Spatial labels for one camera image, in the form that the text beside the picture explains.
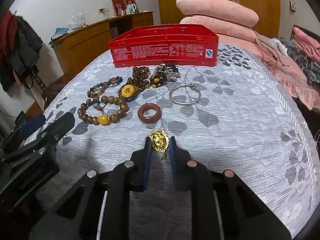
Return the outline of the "lower pink folded quilt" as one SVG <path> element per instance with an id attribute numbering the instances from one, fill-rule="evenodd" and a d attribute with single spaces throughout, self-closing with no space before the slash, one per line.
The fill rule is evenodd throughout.
<path id="1" fill-rule="evenodd" d="M 248 27 L 208 16 L 187 16 L 180 21 L 180 24 L 201 24 L 216 34 L 231 36 L 249 42 L 255 42 L 257 38 L 256 33 Z"/>

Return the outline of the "white blue kettle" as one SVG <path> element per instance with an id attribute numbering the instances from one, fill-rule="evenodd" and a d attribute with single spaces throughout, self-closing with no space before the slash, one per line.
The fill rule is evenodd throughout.
<path id="1" fill-rule="evenodd" d="M 133 0 L 128 0 L 126 2 L 126 9 L 128 10 L 127 14 L 135 14 L 137 6 Z"/>

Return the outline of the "pink folded blanket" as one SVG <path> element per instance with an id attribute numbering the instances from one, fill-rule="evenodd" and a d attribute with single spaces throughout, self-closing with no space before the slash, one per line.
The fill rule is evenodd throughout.
<path id="1" fill-rule="evenodd" d="M 304 53 L 313 61 L 320 63 L 319 42 L 298 27 L 293 28 L 293 33 L 293 39 L 303 48 Z"/>

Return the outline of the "pink bed sheet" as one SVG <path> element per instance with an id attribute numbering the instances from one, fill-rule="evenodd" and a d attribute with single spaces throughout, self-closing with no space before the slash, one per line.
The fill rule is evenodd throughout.
<path id="1" fill-rule="evenodd" d="M 251 54 L 255 52 L 254 42 L 221 34 L 219 41 L 245 49 Z M 284 55 L 284 60 L 290 65 L 289 68 L 271 68 L 269 71 L 292 97 L 298 98 L 309 110 L 319 112 L 319 88 L 308 84 L 305 74 L 293 59 Z"/>

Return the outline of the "red hanging garment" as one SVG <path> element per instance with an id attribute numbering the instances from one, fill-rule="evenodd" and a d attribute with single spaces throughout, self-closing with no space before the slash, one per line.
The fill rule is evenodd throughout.
<path id="1" fill-rule="evenodd" d="M 10 11 L 7 11 L 1 21 L 1 63 L 5 57 L 15 50 L 16 34 L 18 30 L 17 18 Z"/>

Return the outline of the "white plastic bag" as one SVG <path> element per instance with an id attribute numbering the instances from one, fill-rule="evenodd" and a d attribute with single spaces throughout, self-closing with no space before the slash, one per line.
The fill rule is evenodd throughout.
<path id="1" fill-rule="evenodd" d="M 68 23 L 68 33 L 71 33 L 75 30 L 78 30 L 80 28 L 83 28 L 85 26 L 85 18 L 83 13 L 79 13 L 77 15 L 74 15 Z"/>

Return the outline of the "wooden coat stand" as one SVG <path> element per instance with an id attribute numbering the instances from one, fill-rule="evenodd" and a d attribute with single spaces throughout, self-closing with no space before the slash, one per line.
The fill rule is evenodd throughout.
<path id="1" fill-rule="evenodd" d="M 54 92 L 51 91 L 45 83 L 42 81 L 42 79 L 38 76 L 37 72 L 34 70 L 31 71 L 31 76 L 33 80 L 36 82 L 36 84 L 39 86 L 39 88 L 42 90 L 41 92 L 41 98 L 44 100 L 42 110 L 44 111 L 52 102 L 54 98 Z"/>

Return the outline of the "wooden sideboard cabinet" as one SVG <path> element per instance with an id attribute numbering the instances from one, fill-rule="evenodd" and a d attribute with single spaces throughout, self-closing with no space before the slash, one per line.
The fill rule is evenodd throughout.
<path id="1" fill-rule="evenodd" d="M 133 28 L 153 25 L 153 12 L 112 17 L 102 20 L 52 42 L 63 71 L 58 80 L 68 83 L 95 58 L 109 50 L 108 42 Z"/>

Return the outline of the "wall intercom phone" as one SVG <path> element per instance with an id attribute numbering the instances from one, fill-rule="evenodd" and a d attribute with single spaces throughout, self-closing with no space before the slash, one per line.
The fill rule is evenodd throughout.
<path id="1" fill-rule="evenodd" d="M 291 12 L 296 12 L 296 4 L 295 2 L 289 1 Z"/>

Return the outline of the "gold lion pendant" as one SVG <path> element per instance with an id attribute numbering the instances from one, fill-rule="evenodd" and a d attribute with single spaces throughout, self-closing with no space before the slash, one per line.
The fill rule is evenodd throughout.
<path id="1" fill-rule="evenodd" d="M 169 137 L 164 130 L 154 129 L 150 133 L 152 148 L 162 155 L 162 159 L 167 157 L 167 149 L 169 147 Z"/>

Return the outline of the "dark hanging jackets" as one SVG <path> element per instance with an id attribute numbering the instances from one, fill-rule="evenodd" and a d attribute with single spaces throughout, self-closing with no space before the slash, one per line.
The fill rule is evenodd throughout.
<path id="1" fill-rule="evenodd" d="M 1 87 L 7 92 L 15 83 L 26 84 L 31 71 L 37 71 L 36 63 L 40 58 L 42 40 L 21 16 L 16 16 L 18 30 L 15 50 L 1 63 Z"/>

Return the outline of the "yellow amber oval pendant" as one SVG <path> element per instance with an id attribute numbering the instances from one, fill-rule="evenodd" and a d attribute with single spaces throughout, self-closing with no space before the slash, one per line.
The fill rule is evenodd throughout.
<path id="1" fill-rule="evenodd" d="M 136 100 L 138 94 L 139 91 L 134 85 L 123 85 L 118 92 L 118 96 L 123 98 L 126 102 Z"/>

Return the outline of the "beige scarf on bed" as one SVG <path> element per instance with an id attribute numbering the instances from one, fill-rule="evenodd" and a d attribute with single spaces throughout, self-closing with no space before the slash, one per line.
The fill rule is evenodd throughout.
<path id="1" fill-rule="evenodd" d="M 289 68 L 289 64 L 284 60 L 284 55 L 276 46 L 272 45 L 269 38 L 255 31 L 255 52 L 253 53 L 265 67 L 271 68 Z"/>

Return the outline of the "red photo frames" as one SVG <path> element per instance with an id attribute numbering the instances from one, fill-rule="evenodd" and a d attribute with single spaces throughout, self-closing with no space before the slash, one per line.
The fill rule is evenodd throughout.
<path id="1" fill-rule="evenodd" d="M 126 2 L 128 0 L 112 0 L 114 12 L 116 16 L 126 15 L 128 10 L 126 9 Z"/>

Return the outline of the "dark wooden headboard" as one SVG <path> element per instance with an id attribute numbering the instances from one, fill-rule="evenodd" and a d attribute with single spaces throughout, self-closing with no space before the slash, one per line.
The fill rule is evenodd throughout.
<path id="1" fill-rule="evenodd" d="M 300 26 L 297 26 L 297 25 L 294 25 L 293 28 L 298 28 L 300 29 L 301 31 L 303 31 L 304 33 L 306 33 L 307 35 L 309 35 L 310 37 L 314 38 L 315 40 L 317 40 L 318 42 L 320 42 L 320 36 L 303 28 L 303 27 L 300 27 Z"/>

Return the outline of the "red metal tin box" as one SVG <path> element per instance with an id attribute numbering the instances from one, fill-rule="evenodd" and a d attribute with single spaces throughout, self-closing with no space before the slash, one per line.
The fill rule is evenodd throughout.
<path id="1" fill-rule="evenodd" d="M 110 40 L 117 68 L 165 64 L 214 67 L 219 37 L 200 24 L 137 27 Z"/>

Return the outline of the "blue cloth on cabinet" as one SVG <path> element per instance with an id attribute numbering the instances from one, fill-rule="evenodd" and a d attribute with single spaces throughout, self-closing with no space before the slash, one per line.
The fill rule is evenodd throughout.
<path id="1" fill-rule="evenodd" d="M 56 28 L 56 31 L 50 41 L 53 42 L 66 34 L 68 34 L 68 28 Z"/>

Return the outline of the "white floral grey tablecloth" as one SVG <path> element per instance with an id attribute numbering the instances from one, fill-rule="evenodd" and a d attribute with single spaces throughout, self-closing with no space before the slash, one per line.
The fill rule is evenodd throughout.
<path id="1" fill-rule="evenodd" d="M 74 128 L 57 144 L 60 172 L 37 197 L 50 208 L 86 171 L 110 171 L 164 130 L 215 172 L 233 170 L 292 237 L 319 204 L 319 156 L 291 96 L 252 54 L 221 44 L 215 67 L 181 66 L 181 77 L 148 88 L 116 124 Z"/>

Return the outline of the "plaid folded clothes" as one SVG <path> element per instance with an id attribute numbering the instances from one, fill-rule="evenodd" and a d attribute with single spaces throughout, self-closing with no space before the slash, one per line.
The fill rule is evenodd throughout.
<path id="1" fill-rule="evenodd" d="M 318 63 L 308 57 L 304 51 L 295 47 L 288 47 L 287 54 L 291 59 L 293 59 L 293 61 L 295 61 L 296 64 L 298 64 L 305 74 L 308 83 L 314 85 L 320 84 L 320 70 Z"/>

